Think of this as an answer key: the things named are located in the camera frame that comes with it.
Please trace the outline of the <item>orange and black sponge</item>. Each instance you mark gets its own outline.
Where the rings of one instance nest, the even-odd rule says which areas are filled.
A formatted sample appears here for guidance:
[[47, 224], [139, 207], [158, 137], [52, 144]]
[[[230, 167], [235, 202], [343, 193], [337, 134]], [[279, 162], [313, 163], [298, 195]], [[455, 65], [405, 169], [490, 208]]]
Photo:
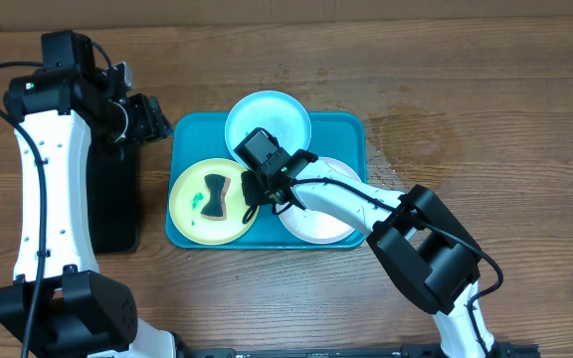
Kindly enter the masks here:
[[204, 180], [210, 198], [201, 210], [201, 216], [212, 221], [224, 221], [227, 217], [225, 197], [229, 190], [231, 179], [220, 174], [208, 174]]

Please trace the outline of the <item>yellow green plate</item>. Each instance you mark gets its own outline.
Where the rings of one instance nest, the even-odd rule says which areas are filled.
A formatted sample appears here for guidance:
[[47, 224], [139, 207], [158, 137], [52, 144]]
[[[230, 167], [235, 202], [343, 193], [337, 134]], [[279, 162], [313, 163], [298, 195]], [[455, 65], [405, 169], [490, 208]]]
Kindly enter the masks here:
[[[189, 166], [172, 185], [168, 209], [173, 227], [193, 244], [225, 245], [239, 239], [254, 224], [258, 214], [247, 206], [241, 174], [246, 168], [236, 161], [212, 158]], [[212, 221], [201, 216], [210, 198], [205, 176], [220, 174], [231, 179], [225, 197], [227, 217]]]

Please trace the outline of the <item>light blue plate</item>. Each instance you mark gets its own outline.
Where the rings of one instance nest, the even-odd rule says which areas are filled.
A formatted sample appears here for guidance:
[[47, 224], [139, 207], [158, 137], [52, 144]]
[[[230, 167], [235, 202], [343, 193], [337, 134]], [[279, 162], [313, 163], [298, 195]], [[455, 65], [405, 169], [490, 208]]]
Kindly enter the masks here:
[[302, 104], [291, 95], [276, 90], [261, 90], [239, 100], [225, 122], [225, 142], [233, 158], [247, 167], [235, 148], [260, 127], [278, 140], [288, 154], [306, 150], [311, 140], [311, 121]]

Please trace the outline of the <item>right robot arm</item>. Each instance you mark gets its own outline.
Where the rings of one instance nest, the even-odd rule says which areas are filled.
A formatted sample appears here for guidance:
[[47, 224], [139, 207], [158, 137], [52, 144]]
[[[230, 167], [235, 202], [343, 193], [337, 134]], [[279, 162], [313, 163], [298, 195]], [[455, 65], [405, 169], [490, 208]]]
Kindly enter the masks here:
[[443, 355], [498, 356], [478, 304], [497, 289], [478, 287], [479, 263], [493, 260], [433, 191], [370, 186], [311, 152], [288, 154], [263, 128], [251, 131], [235, 151], [249, 168], [246, 196], [327, 214], [364, 234], [397, 289], [433, 316]]

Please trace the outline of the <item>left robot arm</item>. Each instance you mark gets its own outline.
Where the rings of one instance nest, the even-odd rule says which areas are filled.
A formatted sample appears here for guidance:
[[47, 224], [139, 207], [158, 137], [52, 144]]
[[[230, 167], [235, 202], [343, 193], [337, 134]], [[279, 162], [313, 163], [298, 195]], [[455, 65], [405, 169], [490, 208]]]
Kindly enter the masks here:
[[38, 357], [180, 357], [177, 336], [137, 313], [100, 254], [138, 245], [140, 147], [172, 128], [158, 101], [132, 89], [126, 64], [99, 67], [98, 43], [44, 34], [42, 59], [0, 105], [18, 140], [22, 233], [0, 323]]

